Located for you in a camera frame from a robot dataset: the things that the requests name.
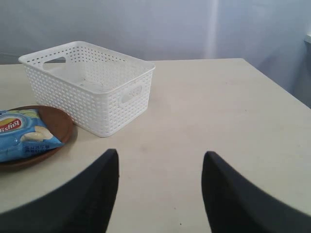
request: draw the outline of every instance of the table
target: table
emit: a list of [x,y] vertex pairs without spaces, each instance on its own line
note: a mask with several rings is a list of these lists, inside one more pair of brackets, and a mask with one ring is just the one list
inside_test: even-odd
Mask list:
[[[54,190],[116,148],[120,183],[109,233],[208,232],[200,183],[207,150],[311,215],[308,107],[243,59],[155,65],[148,110],[132,123],[109,138],[76,127],[49,159],[0,172],[0,212]],[[22,65],[0,66],[0,80],[2,109],[35,103]]]

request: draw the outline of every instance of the wooden plate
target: wooden plate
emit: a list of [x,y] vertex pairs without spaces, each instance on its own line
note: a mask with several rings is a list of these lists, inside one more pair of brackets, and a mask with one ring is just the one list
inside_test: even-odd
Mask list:
[[[21,109],[38,109],[38,113],[42,121],[47,125],[48,130],[55,137],[57,137],[63,143],[66,143],[70,139],[72,135],[73,123],[71,117],[64,111],[42,105],[24,106],[11,110]],[[45,160],[46,158],[55,154],[60,149],[62,149],[62,147],[58,147],[26,159],[18,159],[10,162],[0,162],[0,170],[19,169],[39,163],[42,160]]]

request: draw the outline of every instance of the lay's logo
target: lay's logo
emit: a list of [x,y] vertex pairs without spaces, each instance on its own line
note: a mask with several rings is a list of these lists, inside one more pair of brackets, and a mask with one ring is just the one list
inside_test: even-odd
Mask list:
[[0,121],[0,133],[16,130],[21,127],[21,120],[18,118],[7,118]]

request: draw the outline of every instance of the white wall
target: white wall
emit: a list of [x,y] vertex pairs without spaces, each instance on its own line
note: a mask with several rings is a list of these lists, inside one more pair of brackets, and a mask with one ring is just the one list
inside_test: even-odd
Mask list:
[[2,0],[0,63],[84,40],[141,59],[242,57],[292,91],[310,0]]

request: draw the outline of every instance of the blue snack bag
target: blue snack bag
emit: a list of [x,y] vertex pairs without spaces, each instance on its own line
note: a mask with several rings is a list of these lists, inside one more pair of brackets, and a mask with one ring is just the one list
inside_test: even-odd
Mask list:
[[0,112],[0,162],[28,158],[63,145],[36,109]]

